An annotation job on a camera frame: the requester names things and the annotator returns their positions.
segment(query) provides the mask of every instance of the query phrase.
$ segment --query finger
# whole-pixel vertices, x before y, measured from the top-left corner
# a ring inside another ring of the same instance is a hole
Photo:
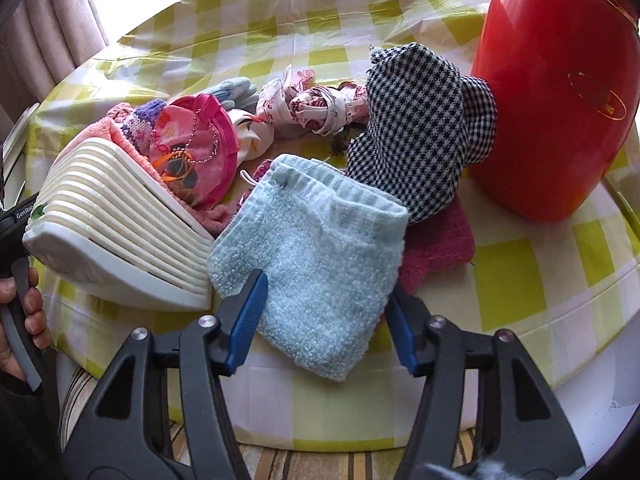
[[[24,320],[24,327],[31,335],[37,335],[47,327],[47,317],[39,310]]]
[[[27,314],[35,314],[42,310],[42,294],[37,288],[30,288],[24,297],[24,309]]]
[[[38,286],[38,282],[40,281],[40,277],[38,276],[38,269],[34,267],[29,268],[29,285]]]
[[[33,344],[36,345],[40,350],[44,350],[51,344],[51,334],[49,330],[45,330],[44,332],[40,332],[38,335],[33,336]]]
[[[13,278],[0,278],[0,303],[9,303],[15,298],[15,282]]]

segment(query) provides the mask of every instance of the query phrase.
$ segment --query striped rug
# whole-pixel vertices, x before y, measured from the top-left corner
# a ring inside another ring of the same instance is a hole
[[[60,418],[60,444],[65,448],[96,379],[79,369],[73,376]],[[189,448],[184,428],[174,422],[171,437],[176,460],[189,465]],[[458,437],[454,466],[471,459],[474,430]],[[240,445],[247,469],[254,480],[392,480],[403,449],[364,453],[308,453]]]

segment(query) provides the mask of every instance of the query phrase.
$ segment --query human hand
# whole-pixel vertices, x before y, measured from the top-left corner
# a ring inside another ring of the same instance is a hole
[[[33,336],[33,343],[40,349],[51,344],[51,336],[47,330],[47,317],[42,310],[42,294],[35,288],[38,285],[38,271],[29,269],[29,284],[31,288],[24,298],[24,309],[27,319],[24,326]],[[0,278],[0,304],[9,303],[17,294],[13,278]],[[14,353],[6,339],[6,334],[0,323],[0,370],[25,381],[26,377],[20,368]]]

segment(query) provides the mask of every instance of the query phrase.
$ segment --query plastic tablecloth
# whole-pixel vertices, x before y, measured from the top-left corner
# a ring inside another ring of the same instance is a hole
[[[364,82],[369,47],[419,41],[468,73],[489,0],[182,0],[156,14],[60,83],[30,124],[28,189],[36,191],[63,146],[114,104],[171,99],[232,76],[258,85],[289,64],[316,82]],[[324,159],[329,141],[279,141],[265,156]],[[476,239],[473,262],[428,276],[429,309],[466,330],[514,329],[553,385],[576,373],[640,306],[640,164],[635,130],[603,184],[568,220],[527,221],[489,200],[466,175],[458,195]],[[250,173],[258,160],[244,165]],[[332,163],[341,166],[340,158]],[[239,178],[226,200],[245,184]],[[38,264],[56,346],[100,376],[137,326],[178,330],[198,314],[132,310],[73,288]],[[180,420],[177,375],[170,415]],[[344,383],[295,367],[256,337],[224,388],[240,442],[283,449],[403,446],[422,383],[398,364],[381,326]],[[463,420],[473,423],[472,408]]]

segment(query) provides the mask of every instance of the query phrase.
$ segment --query black and white checkered mitten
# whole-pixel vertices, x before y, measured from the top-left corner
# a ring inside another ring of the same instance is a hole
[[[353,139],[347,174],[402,201],[415,223],[444,209],[462,169],[494,143],[488,84],[412,43],[371,51],[369,126]]]

